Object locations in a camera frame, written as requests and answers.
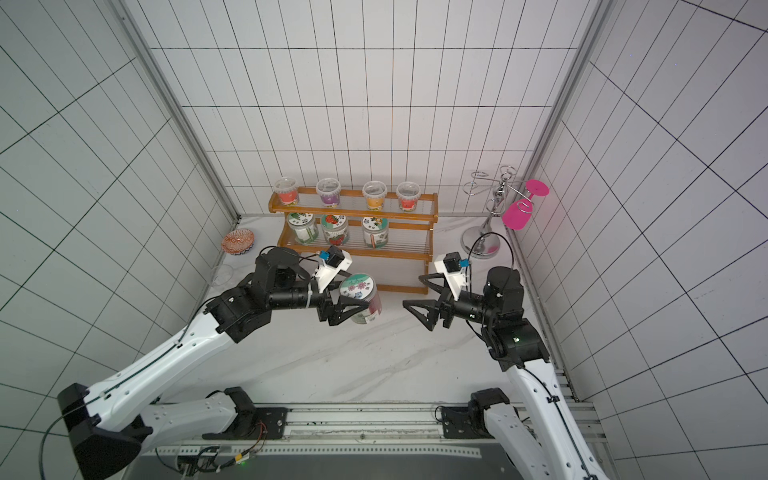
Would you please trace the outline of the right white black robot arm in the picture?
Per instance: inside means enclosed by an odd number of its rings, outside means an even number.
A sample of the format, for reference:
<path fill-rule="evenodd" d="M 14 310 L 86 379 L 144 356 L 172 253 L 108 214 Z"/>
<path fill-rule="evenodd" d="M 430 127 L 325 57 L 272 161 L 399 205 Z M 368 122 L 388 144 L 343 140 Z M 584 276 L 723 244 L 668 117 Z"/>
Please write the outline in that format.
<path fill-rule="evenodd" d="M 420 282 L 435 300 L 406 300 L 404 308 L 428 330 L 449 327 L 454 318 L 476 322 L 490 357 L 506 374 L 529 416 L 526 425 L 499 388 L 474 393 L 470 422 L 494 438 L 525 479 L 604 479 L 557 380 L 538 330 L 524 316 L 524 288 L 511 267 L 493 267 L 482 293 L 468 289 L 466 274 L 437 272 Z"/>

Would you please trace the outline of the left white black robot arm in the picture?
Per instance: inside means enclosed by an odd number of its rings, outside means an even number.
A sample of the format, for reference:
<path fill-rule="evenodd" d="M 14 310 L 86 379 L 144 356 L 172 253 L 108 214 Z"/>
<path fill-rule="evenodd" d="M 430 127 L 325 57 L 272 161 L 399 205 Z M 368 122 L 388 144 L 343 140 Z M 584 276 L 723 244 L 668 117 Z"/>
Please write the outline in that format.
<path fill-rule="evenodd" d="M 272 246 L 251 273 L 210 298 L 177 334 L 122 371 L 91 386 L 73 383 L 57 396 L 61 421 L 80 474 L 107 479 L 158 446 L 201 436 L 212 440 L 262 440 L 267 427 L 249 395 L 226 388 L 196 401 L 162 404 L 162 394 L 209 358 L 268 325 L 273 312 L 313 309 L 337 326 L 367 309 L 365 300 L 335 295 L 351 255 L 332 246 L 305 257 Z"/>

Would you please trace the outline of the small container brown seeds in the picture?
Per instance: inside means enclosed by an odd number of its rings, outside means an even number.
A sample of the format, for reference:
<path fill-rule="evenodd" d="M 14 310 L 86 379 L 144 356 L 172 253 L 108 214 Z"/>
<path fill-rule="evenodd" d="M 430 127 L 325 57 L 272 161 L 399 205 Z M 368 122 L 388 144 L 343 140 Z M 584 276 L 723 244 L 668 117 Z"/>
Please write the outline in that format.
<path fill-rule="evenodd" d="M 383 182 L 371 180 L 363 185 L 362 194 L 369 210 L 382 211 L 388 194 L 388 189 Z"/>

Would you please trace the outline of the small container red seeds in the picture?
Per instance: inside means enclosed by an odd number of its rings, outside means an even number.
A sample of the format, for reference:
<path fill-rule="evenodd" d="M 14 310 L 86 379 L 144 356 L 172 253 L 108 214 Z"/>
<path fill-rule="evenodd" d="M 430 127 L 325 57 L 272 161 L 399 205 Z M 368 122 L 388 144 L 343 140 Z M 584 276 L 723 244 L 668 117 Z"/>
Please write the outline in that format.
<path fill-rule="evenodd" d="M 299 204 L 299 185 L 292 177 L 282 177 L 273 186 L 274 193 L 282 206 L 293 207 Z"/>

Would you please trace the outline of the orange wooden two-tier shelf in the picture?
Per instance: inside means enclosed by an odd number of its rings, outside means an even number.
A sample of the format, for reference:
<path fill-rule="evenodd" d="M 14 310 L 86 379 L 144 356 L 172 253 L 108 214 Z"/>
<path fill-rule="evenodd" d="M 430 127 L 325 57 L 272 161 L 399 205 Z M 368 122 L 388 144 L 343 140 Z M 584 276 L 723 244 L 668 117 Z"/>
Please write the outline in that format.
<path fill-rule="evenodd" d="M 423 295 L 428 292 L 418 277 L 429 272 L 434 255 L 434 226 L 439 219 L 437 194 L 421 195 L 411 212 L 400 209 L 399 199 L 393 192 L 386 195 L 381 211 L 368 209 L 366 198 L 359 189 L 341 190 L 340 204 L 335 208 L 324 205 L 311 187 L 300 187 L 298 198 L 297 204 L 287 206 L 274 193 L 269 210 L 286 217 L 311 213 L 317 225 L 329 215 L 346 217 L 348 241 L 341 248 L 353 257 L 356 271 L 371 273 L 383 291 Z M 381 248 L 369 247 L 364 242 L 362 219 L 368 216 L 389 221 L 389 240 Z"/>

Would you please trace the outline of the strawberry lid jar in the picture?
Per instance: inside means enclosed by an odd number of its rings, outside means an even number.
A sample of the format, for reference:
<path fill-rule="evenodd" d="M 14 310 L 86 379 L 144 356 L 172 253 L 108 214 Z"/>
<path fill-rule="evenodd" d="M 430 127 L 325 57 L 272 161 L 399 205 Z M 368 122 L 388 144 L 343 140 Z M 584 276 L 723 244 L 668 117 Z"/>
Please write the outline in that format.
<path fill-rule="evenodd" d="M 339 214 L 323 215 L 321 226 L 325 239 L 330 245 L 341 247 L 348 241 L 348 220 L 346 216 Z"/>

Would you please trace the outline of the red seed jar monkey lid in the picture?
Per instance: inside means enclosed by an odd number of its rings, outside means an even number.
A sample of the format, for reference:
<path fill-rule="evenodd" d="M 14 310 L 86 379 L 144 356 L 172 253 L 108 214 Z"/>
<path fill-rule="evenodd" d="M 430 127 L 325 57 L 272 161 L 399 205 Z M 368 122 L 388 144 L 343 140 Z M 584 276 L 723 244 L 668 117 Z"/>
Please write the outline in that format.
<path fill-rule="evenodd" d="M 349 298 L 364 300 L 366 310 L 355 314 L 351 320 L 357 324 L 369 324 L 382 312 L 382 301 L 375 280 L 368 274 L 358 273 L 347 277 L 340 285 L 340 294 Z"/>

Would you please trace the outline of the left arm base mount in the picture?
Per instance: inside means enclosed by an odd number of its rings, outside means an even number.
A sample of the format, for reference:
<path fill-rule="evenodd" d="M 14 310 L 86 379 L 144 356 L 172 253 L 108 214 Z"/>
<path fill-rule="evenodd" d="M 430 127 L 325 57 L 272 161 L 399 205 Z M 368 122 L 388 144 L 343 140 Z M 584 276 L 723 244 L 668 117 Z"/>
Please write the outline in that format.
<path fill-rule="evenodd" d="M 288 412 L 284 407 L 259 407 L 238 412 L 223 432 L 203 434 L 202 438 L 211 441 L 279 440 L 283 438 Z"/>

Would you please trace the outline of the flower label seed jar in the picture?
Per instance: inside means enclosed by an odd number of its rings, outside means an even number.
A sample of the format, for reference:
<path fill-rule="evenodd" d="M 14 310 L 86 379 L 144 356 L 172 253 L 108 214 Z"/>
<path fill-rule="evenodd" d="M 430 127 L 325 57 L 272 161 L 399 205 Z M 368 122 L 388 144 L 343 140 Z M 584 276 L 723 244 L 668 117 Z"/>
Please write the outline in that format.
<path fill-rule="evenodd" d="M 389 241 L 389 220 L 383 217 L 368 216 L 361 220 L 363 241 L 374 249 L 383 248 Z"/>

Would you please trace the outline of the small container purple seeds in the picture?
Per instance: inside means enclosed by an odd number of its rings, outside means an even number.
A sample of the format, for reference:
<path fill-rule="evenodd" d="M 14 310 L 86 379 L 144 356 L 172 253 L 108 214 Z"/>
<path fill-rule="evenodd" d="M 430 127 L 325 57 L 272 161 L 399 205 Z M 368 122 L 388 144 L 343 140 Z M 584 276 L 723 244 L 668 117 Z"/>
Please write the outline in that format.
<path fill-rule="evenodd" d="M 327 208 L 339 206 L 341 189 L 341 183 L 336 178 L 322 178 L 316 184 L 316 193 Z"/>

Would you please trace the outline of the green tree lid jar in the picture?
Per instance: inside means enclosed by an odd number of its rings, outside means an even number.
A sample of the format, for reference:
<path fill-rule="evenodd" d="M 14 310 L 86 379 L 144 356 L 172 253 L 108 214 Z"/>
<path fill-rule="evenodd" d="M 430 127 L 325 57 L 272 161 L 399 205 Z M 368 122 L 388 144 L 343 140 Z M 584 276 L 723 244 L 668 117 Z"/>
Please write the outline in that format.
<path fill-rule="evenodd" d="M 314 214 L 289 213 L 286 215 L 286 223 L 293 231 L 295 241 L 299 244 L 311 244 L 318 239 L 319 232 Z"/>

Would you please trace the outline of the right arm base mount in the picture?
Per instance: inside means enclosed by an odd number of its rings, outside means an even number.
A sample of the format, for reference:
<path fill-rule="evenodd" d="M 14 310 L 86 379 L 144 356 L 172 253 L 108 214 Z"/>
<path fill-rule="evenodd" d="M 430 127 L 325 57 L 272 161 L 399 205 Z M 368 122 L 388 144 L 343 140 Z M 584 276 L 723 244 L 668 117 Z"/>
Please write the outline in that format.
<path fill-rule="evenodd" d="M 469 407 L 440 405 L 433 412 L 443 437 L 451 440 L 491 439 L 479 417 Z"/>

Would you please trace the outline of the small container dark seeds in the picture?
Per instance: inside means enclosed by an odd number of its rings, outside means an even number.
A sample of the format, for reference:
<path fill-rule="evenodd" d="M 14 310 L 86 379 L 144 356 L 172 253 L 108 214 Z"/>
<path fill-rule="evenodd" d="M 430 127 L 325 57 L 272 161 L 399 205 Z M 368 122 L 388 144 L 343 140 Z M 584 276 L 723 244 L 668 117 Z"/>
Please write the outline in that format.
<path fill-rule="evenodd" d="M 412 212 L 416 209 L 421 196 L 421 187 L 412 181 L 403 181 L 397 185 L 396 195 L 400 209 L 403 212 Z"/>

